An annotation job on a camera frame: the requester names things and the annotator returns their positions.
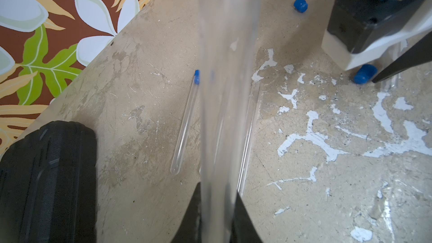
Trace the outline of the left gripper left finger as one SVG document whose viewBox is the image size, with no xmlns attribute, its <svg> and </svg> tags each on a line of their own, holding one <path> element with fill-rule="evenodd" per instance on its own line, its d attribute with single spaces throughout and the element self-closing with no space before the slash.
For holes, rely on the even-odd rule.
<svg viewBox="0 0 432 243">
<path fill-rule="evenodd" d="M 192 194 L 182 222 L 171 243 L 201 243 L 201 183 Z"/>
</svg>

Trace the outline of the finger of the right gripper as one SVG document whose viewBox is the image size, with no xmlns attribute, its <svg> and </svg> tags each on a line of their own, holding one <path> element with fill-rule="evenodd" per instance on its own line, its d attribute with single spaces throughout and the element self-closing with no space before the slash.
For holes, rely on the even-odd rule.
<svg viewBox="0 0 432 243">
<path fill-rule="evenodd" d="M 401 55 L 373 79 L 374 84 L 385 81 L 409 68 L 432 61 L 432 32 L 420 39 L 412 48 Z"/>
</svg>

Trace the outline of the clear test tube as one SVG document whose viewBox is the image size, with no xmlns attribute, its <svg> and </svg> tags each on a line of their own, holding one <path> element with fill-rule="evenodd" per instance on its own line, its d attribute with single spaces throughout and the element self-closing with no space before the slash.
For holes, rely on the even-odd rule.
<svg viewBox="0 0 432 243">
<path fill-rule="evenodd" d="M 261 0 L 199 0 L 201 239 L 231 239 Z"/>
<path fill-rule="evenodd" d="M 192 80 L 189 96 L 183 114 L 180 132 L 176 143 L 176 148 L 172 158 L 172 164 L 171 164 L 172 175 L 177 175 L 180 172 L 182 167 L 183 157 L 185 156 L 187 141 L 189 137 L 189 129 L 191 124 L 192 114 L 198 96 L 198 89 L 199 89 L 199 85 L 194 84 Z"/>
<path fill-rule="evenodd" d="M 240 196 L 243 196 L 244 190 L 245 190 L 245 183 L 247 178 L 247 171 L 249 167 L 249 159 L 250 159 L 250 152 L 252 150 L 252 144 L 253 144 L 253 132 L 254 132 L 254 124 L 256 121 L 256 112 L 258 110 L 258 102 L 260 97 L 260 89 L 261 89 L 261 83 L 256 82 L 252 84 L 250 96 L 249 96 L 249 102 L 248 102 L 248 109 L 246 113 L 246 134 L 244 139 L 244 148 L 243 148 L 243 155 L 240 163 L 240 171 L 239 171 L 239 177 L 237 182 L 237 192 Z"/>
</svg>

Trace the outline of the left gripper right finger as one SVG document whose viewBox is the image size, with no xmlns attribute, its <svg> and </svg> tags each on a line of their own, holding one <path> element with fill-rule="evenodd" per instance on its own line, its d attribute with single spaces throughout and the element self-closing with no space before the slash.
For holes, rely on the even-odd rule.
<svg viewBox="0 0 432 243">
<path fill-rule="evenodd" d="M 234 217 L 232 220 L 232 242 L 263 243 L 239 194 L 237 194 Z"/>
</svg>

